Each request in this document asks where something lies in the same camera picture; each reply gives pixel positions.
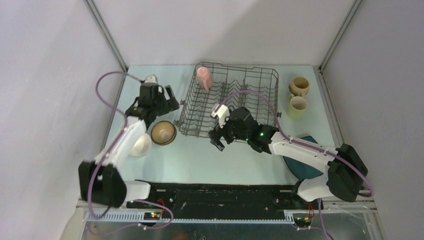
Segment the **brown patterned bowl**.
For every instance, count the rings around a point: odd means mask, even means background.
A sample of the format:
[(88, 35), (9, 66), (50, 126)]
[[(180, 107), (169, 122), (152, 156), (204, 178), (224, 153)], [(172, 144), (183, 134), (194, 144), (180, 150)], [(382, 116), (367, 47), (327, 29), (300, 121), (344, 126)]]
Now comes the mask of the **brown patterned bowl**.
[(153, 126), (150, 136), (155, 144), (165, 146), (175, 140), (177, 129), (171, 122), (163, 120)]

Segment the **pink ceramic mug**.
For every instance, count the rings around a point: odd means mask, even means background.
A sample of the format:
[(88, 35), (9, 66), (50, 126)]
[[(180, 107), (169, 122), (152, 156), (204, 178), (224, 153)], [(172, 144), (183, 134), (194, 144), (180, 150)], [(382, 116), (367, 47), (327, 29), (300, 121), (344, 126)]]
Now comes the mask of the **pink ceramic mug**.
[(211, 87), (214, 85), (214, 78), (211, 71), (207, 67), (201, 66), (196, 70), (195, 74), (198, 84), (209, 93)]

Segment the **teal square plate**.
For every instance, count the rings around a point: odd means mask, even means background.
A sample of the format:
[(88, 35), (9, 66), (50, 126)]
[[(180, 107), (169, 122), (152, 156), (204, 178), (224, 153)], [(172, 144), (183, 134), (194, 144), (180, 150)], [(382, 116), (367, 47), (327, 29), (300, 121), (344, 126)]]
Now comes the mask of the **teal square plate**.
[(290, 172), (299, 180), (313, 179), (323, 174), (316, 168), (302, 163), (298, 160), (295, 160), (293, 158), (287, 156), (283, 156), (282, 158)]

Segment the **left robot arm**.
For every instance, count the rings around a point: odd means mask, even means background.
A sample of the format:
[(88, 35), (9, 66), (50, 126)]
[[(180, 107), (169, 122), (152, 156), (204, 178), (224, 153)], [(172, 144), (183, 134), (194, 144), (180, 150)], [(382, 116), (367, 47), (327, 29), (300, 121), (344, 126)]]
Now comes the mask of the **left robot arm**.
[(115, 139), (94, 159), (79, 165), (81, 198), (113, 208), (137, 199), (145, 208), (156, 206), (158, 194), (150, 190), (151, 185), (142, 180), (124, 180), (120, 168), (156, 118), (179, 107), (170, 85), (141, 84), (139, 96), (123, 113), (124, 124)]

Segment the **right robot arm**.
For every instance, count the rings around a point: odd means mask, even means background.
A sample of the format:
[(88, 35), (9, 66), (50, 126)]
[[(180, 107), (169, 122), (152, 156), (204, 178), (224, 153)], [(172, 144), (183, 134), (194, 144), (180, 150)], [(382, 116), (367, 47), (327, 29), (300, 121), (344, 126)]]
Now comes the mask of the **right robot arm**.
[(326, 197), (352, 203), (360, 195), (368, 169), (351, 145), (344, 143), (340, 147), (325, 148), (283, 135), (275, 126), (259, 124), (245, 107), (230, 110), (223, 104), (216, 104), (210, 116), (217, 119), (217, 124), (208, 132), (208, 137), (220, 151), (225, 148), (222, 139), (227, 144), (242, 140), (258, 153), (291, 158), (321, 172), (320, 176), (300, 179), (295, 184), (290, 196), (295, 208), (304, 209), (310, 202)]

